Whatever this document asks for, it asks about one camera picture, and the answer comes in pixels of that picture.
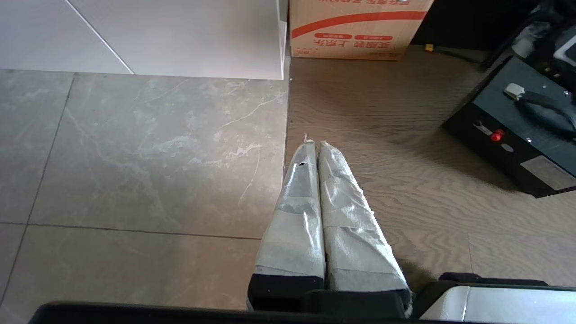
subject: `tile grout line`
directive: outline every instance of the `tile grout line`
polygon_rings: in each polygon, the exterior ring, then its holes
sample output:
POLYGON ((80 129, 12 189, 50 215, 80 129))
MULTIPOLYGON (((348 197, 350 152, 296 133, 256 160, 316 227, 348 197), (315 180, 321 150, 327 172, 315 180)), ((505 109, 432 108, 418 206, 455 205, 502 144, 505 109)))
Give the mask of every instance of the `tile grout line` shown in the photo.
POLYGON ((88 29, 90 29, 94 33, 94 35, 98 37, 98 39, 100 39, 100 41, 106 46, 106 48, 110 50, 110 52, 112 52, 112 55, 114 55, 114 57, 120 61, 120 63, 128 70, 128 72, 130 72, 130 74, 135 74, 134 71, 132 71, 132 69, 128 66, 128 64, 126 64, 126 62, 120 57, 120 55, 112 48, 112 46, 110 46, 110 44, 108 44, 108 42, 106 42, 106 40, 100 35, 100 33, 98 33, 98 31, 94 28, 94 26, 92 26, 92 24, 88 20, 86 20, 86 18, 78 11, 78 9, 76 9, 76 7, 74 7, 74 5, 72 5, 72 3, 69 0, 64 0, 64 2, 66 2, 66 4, 72 9, 72 11, 76 13, 78 17, 80 17, 82 22, 84 22, 84 24, 88 27, 88 29))
POLYGON ((130 232, 130 233, 146 233, 146 234, 164 234, 164 235, 179 235, 179 236, 199 236, 201 238, 220 238, 220 239, 237 239, 237 240, 262 240, 261 238, 243 238, 240 236, 226 236, 226 235, 209 235, 209 234, 191 234, 179 232, 159 232, 159 231, 146 231, 143 229, 121 229, 110 227, 88 227, 88 226, 75 226, 75 225, 55 225, 55 224, 28 224, 31 226, 42 227, 56 227, 56 228, 78 228, 78 229, 98 229, 101 231, 115 231, 115 232, 130 232))
POLYGON ((6 293, 8 292, 8 287, 10 287, 10 280, 12 279, 12 274, 14 273, 14 268, 16 267, 16 261, 18 260, 18 256, 20 254, 20 249, 22 248, 22 244, 24 242, 24 237, 26 236, 26 230, 28 229, 28 225, 30 224, 30 218, 32 217, 32 211, 34 210, 34 205, 36 204, 36 200, 38 199, 38 193, 40 192, 40 188, 42 186, 42 180, 44 179, 44 175, 46 174, 46 168, 48 167, 48 161, 50 160, 50 156, 52 155, 52 149, 54 148, 54 143, 56 143, 56 136, 58 135, 58 130, 60 129, 60 124, 62 123, 62 118, 64 117, 64 111, 66 110, 66 105, 68 105, 68 99, 70 98, 70 92, 72 91, 72 86, 74 85, 74 79, 76 75, 72 75, 72 82, 70 82, 70 88, 68 89, 68 94, 66 95, 66 100, 64 101, 64 107, 62 107, 62 113, 60 114, 60 119, 58 120, 58 125, 56 126, 56 131, 54 132, 54 138, 52 139, 52 145, 50 145, 50 151, 48 151, 48 156, 46 157, 46 162, 44 163, 44 169, 42 169, 42 176, 40 176, 40 182, 38 183, 38 188, 36 188, 36 194, 34 195, 34 200, 32 201, 32 206, 30 207, 30 212, 28 213, 28 219, 26 220, 26 224, 24 225, 24 230, 22 231, 22 237, 20 238, 20 243, 18 244, 18 249, 16 250, 16 255, 14 256, 14 262, 12 262, 12 268, 10 268, 10 273, 8 275, 8 279, 6 280, 6 287, 2 292, 2 298, 0 298, 0 307, 4 303, 4 298, 6 297, 6 293))

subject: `red stripe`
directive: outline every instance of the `red stripe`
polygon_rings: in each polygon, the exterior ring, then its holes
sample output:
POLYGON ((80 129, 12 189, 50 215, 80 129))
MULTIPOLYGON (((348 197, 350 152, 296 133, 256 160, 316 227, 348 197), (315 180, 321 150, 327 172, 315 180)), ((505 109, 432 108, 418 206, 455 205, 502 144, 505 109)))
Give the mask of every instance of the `red stripe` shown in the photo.
POLYGON ((376 21, 376 20, 422 20, 426 12, 372 12, 357 13, 347 16, 332 17, 324 20, 318 20, 311 24, 304 25, 292 30, 292 38, 302 36, 306 33, 317 31, 318 29, 349 24, 351 22, 376 21))

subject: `floor tile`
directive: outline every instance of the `floor tile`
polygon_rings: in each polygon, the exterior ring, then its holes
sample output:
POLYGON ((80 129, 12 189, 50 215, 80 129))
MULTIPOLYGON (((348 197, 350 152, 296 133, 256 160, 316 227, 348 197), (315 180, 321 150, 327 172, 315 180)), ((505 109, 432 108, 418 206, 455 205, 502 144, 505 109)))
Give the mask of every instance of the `floor tile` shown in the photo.
POLYGON ((0 70, 0 221, 28 220, 72 78, 0 70))
POLYGON ((472 270, 466 233, 390 228, 382 231, 414 292, 444 272, 472 270))
POLYGON ((24 227, 19 224, 0 224, 0 296, 10 277, 24 227))
POLYGON ((31 225, 0 323, 55 300, 244 309, 260 242, 31 225))
POLYGON ((77 76, 31 222, 260 238, 281 187, 287 87, 77 76))
POLYGON ((472 269, 485 277, 544 280, 576 287, 576 240, 470 234, 472 269))

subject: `label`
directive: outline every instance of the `label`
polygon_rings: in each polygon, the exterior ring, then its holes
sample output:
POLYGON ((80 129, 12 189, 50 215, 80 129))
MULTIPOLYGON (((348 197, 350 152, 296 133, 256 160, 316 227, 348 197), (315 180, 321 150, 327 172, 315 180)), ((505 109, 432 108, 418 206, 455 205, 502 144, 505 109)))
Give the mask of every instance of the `label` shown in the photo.
POLYGON ((474 124, 474 127, 476 127, 477 129, 479 129, 482 133, 490 136, 492 135, 493 131, 489 130, 488 128, 486 128, 484 125, 476 125, 474 124))
POLYGON ((501 146, 505 151, 508 151, 508 152, 513 152, 513 151, 514 151, 514 149, 512 148, 512 146, 510 146, 510 145, 508 145, 508 144, 502 144, 502 145, 500 145, 500 146, 501 146))
POLYGON ((554 190, 576 186, 575 177, 543 155, 522 162, 520 165, 554 190))

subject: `cardboard box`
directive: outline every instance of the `cardboard box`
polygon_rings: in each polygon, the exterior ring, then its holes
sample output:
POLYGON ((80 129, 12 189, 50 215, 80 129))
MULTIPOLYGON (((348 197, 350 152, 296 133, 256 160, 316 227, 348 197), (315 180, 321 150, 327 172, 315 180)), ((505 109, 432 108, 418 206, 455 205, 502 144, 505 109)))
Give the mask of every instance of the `cardboard box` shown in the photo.
POLYGON ((292 56, 402 57, 434 0, 291 0, 292 56))

